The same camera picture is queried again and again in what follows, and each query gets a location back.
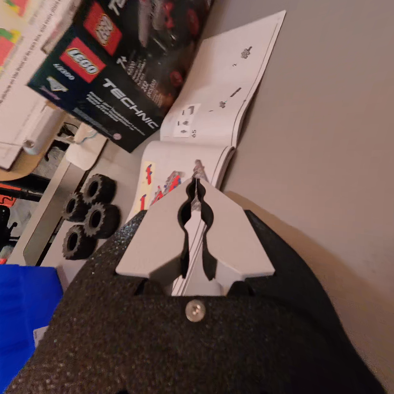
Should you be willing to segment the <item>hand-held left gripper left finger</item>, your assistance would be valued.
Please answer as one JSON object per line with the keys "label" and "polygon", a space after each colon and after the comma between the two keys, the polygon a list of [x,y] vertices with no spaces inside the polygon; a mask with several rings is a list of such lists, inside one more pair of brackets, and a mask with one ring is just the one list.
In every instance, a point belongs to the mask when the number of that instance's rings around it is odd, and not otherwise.
{"label": "hand-held left gripper left finger", "polygon": [[191,219],[195,190],[196,178],[191,178],[147,210],[116,267],[118,275],[146,278],[172,293],[173,282],[185,278],[189,268],[185,225]]}

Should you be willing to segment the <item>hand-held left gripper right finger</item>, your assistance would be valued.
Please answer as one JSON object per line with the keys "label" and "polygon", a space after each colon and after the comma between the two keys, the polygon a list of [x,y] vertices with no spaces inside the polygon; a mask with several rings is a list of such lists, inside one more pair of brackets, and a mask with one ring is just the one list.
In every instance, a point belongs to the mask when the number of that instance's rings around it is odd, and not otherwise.
{"label": "hand-held left gripper right finger", "polygon": [[202,264],[208,281],[227,295],[236,282],[272,276],[275,268],[240,205],[203,179],[197,179],[203,233]]}

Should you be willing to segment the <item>grey desk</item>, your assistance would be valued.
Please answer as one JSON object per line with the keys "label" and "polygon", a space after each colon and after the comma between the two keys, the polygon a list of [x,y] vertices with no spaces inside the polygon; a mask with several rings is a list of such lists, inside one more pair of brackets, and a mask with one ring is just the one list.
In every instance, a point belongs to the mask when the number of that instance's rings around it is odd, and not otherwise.
{"label": "grey desk", "polygon": [[308,263],[393,393],[393,1],[214,1],[203,38],[282,10],[223,189]]}

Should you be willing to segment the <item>blue plastic bin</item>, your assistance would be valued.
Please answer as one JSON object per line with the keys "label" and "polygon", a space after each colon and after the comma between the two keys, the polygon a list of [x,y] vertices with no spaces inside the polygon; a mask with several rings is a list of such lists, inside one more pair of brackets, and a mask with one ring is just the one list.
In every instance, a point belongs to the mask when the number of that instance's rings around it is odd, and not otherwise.
{"label": "blue plastic bin", "polygon": [[62,296],[55,268],[1,265],[1,392],[33,355],[38,344],[34,332],[49,325]]}

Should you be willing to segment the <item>white instruction booklet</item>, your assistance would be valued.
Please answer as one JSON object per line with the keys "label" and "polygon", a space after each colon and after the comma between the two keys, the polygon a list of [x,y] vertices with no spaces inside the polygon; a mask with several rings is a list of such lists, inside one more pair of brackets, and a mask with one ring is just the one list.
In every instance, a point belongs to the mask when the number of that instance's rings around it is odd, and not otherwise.
{"label": "white instruction booklet", "polygon": [[268,65],[286,11],[205,39],[200,45],[180,96],[160,128],[160,139],[145,148],[135,200],[129,214],[146,213],[185,181],[196,178],[186,277],[173,282],[172,296],[185,295],[192,272],[199,267],[203,283],[198,295],[221,295],[218,283],[203,271],[203,233],[197,179],[219,190],[235,153],[245,113]]}

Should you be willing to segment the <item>black toy set box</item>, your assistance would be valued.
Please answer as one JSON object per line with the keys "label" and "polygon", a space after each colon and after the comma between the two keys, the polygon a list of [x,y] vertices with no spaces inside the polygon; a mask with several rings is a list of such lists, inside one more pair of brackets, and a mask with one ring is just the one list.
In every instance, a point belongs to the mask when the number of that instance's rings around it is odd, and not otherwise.
{"label": "black toy set box", "polygon": [[72,1],[27,86],[131,153],[180,94],[211,3]]}

